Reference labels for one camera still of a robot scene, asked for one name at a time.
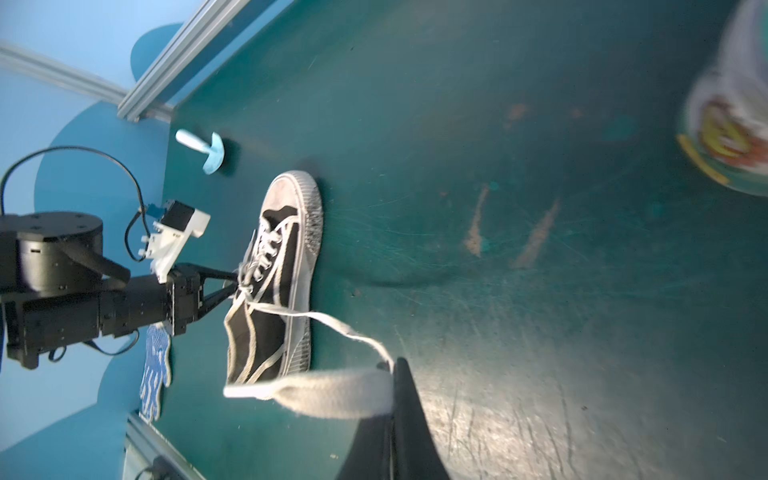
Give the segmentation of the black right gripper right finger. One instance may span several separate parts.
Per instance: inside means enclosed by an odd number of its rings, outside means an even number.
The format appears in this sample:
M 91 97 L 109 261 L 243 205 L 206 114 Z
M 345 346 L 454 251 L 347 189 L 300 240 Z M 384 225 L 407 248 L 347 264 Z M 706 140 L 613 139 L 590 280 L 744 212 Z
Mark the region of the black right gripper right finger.
M 393 479 L 450 478 L 435 447 L 405 358 L 398 358 L 394 367 L 391 464 Z

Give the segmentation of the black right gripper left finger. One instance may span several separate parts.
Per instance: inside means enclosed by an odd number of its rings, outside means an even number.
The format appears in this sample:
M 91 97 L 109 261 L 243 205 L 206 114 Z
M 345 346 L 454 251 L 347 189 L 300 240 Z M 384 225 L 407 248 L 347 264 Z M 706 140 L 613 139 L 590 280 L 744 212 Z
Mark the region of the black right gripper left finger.
M 391 427 L 391 416 L 377 416 L 360 420 L 351 447 L 336 479 L 390 479 Z

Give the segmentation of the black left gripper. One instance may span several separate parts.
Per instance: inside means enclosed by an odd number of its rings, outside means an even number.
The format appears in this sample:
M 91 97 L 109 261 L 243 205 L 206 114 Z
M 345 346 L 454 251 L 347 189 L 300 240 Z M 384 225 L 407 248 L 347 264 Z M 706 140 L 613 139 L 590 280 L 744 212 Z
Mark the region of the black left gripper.
M 160 323 L 171 336 L 184 334 L 188 324 L 201 320 L 234 295 L 237 278 L 237 271 L 190 264 L 174 267 L 163 284 L 154 275 L 132 278 L 124 288 L 99 294 L 99 331 L 120 337 Z M 206 293 L 202 284 L 209 279 L 229 282 Z

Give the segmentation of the white shoelace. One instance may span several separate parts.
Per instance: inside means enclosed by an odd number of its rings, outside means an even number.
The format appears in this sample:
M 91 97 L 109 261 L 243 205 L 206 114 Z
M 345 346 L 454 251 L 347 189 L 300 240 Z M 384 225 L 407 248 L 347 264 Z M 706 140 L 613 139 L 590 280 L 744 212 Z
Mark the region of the white shoelace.
M 256 302 L 245 285 L 245 272 L 246 267 L 240 265 L 239 289 L 245 305 L 281 317 L 318 321 L 348 339 L 371 347 L 386 367 L 308 371 L 253 384 L 231 383 L 223 389 L 225 397 L 274 400 L 297 414 L 323 419 L 364 419 L 392 412 L 396 361 L 381 342 L 325 313 Z

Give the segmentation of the black white canvas sneaker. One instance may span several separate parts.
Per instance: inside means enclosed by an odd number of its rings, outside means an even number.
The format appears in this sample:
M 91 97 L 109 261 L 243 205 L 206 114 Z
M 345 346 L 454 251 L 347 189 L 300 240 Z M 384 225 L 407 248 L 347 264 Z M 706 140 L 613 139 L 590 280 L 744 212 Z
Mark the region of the black white canvas sneaker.
M 266 312 L 259 306 L 309 310 L 323 220 L 321 195 L 310 174 L 288 171 L 272 181 L 238 267 L 238 288 L 224 319 L 228 385 L 255 384 L 309 370 L 310 319 Z

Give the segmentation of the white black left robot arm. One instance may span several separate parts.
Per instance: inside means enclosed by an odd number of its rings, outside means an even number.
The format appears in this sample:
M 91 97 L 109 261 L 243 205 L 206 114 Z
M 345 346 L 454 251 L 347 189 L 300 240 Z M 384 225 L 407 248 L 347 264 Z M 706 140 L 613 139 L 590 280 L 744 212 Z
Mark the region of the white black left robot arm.
M 1 218 L 1 324 L 6 353 L 34 370 L 43 355 L 158 323 L 171 335 L 234 294 L 236 276 L 178 264 L 165 283 L 105 258 L 103 223 L 79 212 Z

